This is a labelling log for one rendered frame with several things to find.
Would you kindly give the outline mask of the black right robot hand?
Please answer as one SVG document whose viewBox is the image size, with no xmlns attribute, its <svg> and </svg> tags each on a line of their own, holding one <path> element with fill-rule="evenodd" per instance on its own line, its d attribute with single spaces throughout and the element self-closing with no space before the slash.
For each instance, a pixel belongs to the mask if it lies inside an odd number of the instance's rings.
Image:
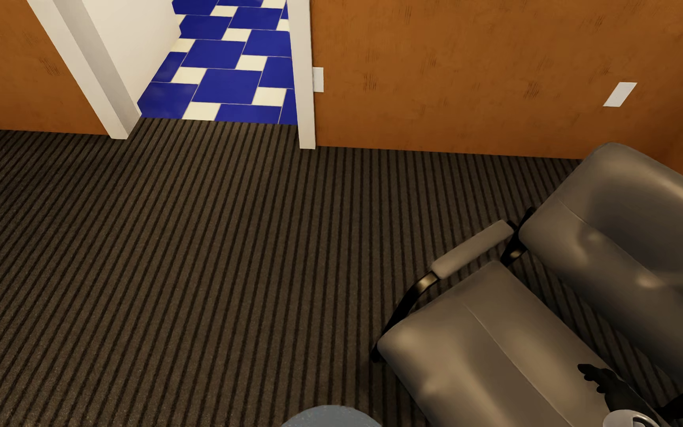
<svg viewBox="0 0 683 427">
<path fill-rule="evenodd" d="M 647 414 L 650 407 L 640 395 L 609 368 L 597 368 L 591 364 L 577 365 L 579 372 L 588 382 L 597 384 L 596 392 L 604 395 L 605 403 L 611 412 L 632 410 Z"/>
</svg>

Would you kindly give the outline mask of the gray robot torso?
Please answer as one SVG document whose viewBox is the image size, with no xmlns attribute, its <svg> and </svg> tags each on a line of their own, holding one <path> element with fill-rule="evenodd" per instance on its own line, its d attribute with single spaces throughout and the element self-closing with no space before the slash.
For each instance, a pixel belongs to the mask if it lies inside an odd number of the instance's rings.
<svg viewBox="0 0 683 427">
<path fill-rule="evenodd" d="M 303 410 L 281 427 L 382 427 L 365 412 L 349 406 L 321 405 Z"/>
</svg>

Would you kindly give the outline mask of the white wall outlet plate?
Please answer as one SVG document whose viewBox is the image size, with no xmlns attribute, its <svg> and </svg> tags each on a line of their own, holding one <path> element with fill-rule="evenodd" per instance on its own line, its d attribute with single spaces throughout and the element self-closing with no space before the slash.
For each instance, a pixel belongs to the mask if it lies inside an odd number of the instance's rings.
<svg viewBox="0 0 683 427">
<path fill-rule="evenodd" d="M 607 100 L 602 104 L 605 108 L 619 108 L 626 101 L 633 89 L 638 85 L 637 82 L 619 82 L 611 92 Z"/>
</svg>

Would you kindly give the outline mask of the white door frame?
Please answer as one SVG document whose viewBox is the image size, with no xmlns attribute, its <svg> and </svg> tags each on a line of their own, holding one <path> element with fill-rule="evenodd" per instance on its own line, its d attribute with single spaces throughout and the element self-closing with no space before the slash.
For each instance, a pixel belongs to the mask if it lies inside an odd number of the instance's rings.
<svg viewBox="0 0 683 427">
<path fill-rule="evenodd" d="M 110 138 L 141 118 L 298 125 L 311 0 L 26 0 Z"/>
</svg>

